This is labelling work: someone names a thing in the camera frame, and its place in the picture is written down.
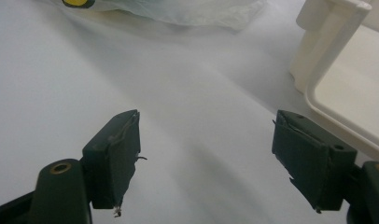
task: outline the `white table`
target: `white table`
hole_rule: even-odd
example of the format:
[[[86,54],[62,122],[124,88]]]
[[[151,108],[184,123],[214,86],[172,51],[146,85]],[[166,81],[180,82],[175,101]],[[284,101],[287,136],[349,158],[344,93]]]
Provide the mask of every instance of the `white table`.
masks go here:
[[[277,109],[312,116],[288,73],[303,1],[270,0],[241,32],[0,1],[0,204],[114,115],[141,112],[123,217],[93,223],[345,223],[317,214],[271,153]]]

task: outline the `clear plastic bag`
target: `clear plastic bag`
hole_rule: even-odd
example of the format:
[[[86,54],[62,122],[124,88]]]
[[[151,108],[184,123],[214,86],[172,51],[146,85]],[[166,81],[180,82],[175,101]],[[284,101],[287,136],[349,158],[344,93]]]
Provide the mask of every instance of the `clear plastic bag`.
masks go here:
[[[90,9],[122,9],[179,25],[244,28],[266,0],[96,0]]]

